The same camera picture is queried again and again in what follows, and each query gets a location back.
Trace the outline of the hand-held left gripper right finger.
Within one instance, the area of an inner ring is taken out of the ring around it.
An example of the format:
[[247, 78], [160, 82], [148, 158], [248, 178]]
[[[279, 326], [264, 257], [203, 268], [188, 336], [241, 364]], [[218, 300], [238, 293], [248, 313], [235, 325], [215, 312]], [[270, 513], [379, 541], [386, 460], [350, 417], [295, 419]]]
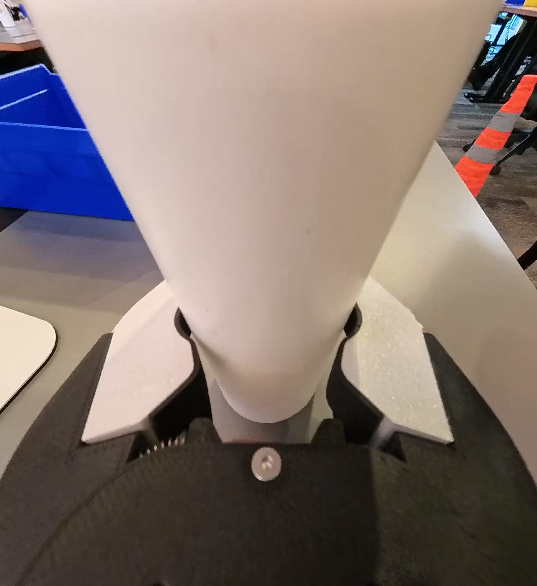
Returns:
[[328, 405], [347, 443], [383, 448], [397, 433], [454, 441], [423, 327], [373, 278], [344, 326]]

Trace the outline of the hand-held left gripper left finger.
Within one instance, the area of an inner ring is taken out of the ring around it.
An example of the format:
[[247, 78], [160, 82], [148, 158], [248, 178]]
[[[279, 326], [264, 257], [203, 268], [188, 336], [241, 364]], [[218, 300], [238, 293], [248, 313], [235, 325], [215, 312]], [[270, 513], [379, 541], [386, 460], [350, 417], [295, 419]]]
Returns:
[[178, 435], [157, 430], [155, 416], [178, 397], [199, 366], [177, 300], [161, 282], [112, 331], [82, 442], [97, 444], [138, 432], [155, 446], [164, 436]]

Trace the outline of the white bottle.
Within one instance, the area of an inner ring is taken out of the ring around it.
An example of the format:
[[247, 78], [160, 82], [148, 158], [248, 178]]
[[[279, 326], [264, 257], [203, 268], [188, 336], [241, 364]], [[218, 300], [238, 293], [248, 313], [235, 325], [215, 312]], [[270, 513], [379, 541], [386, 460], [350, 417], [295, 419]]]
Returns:
[[286, 420], [501, 1], [26, 1], [229, 405]]

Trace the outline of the blue plastic bin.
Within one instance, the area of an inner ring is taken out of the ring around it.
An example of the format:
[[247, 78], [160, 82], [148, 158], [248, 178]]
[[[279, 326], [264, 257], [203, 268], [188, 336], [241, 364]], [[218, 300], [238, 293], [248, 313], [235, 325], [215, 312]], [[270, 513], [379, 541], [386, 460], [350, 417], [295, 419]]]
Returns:
[[0, 207], [132, 221], [61, 78], [0, 76]]

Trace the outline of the orange traffic cone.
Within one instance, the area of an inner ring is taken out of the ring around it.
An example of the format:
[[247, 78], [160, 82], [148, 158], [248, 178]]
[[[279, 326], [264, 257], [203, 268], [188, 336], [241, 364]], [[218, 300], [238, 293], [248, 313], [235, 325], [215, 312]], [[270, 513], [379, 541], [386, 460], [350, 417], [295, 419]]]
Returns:
[[473, 197], [477, 198], [490, 172], [513, 133], [514, 126], [524, 111], [537, 84], [536, 74], [523, 76], [509, 100], [494, 115], [461, 160], [455, 171]]

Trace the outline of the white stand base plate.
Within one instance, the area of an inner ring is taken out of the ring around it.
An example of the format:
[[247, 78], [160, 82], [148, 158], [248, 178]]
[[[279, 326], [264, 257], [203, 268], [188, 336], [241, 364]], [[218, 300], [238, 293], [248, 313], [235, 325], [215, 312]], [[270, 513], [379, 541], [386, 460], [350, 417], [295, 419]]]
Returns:
[[43, 319], [0, 305], [0, 414], [50, 359], [55, 328]]

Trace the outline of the wooden top desk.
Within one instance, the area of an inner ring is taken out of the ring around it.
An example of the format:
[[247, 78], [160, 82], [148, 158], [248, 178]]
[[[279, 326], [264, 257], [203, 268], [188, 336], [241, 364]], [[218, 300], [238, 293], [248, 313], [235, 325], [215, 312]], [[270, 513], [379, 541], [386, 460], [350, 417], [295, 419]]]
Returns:
[[0, 52], [22, 53], [43, 48], [43, 43], [35, 33], [21, 34], [19, 30], [0, 32]]
[[473, 104], [502, 104], [537, 59], [537, 7], [505, 4], [500, 12], [507, 16], [496, 22], [506, 26], [517, 16], [522, 24], [502, 46], [485, 41], [467, 78], [472, 91], [464, 97]]

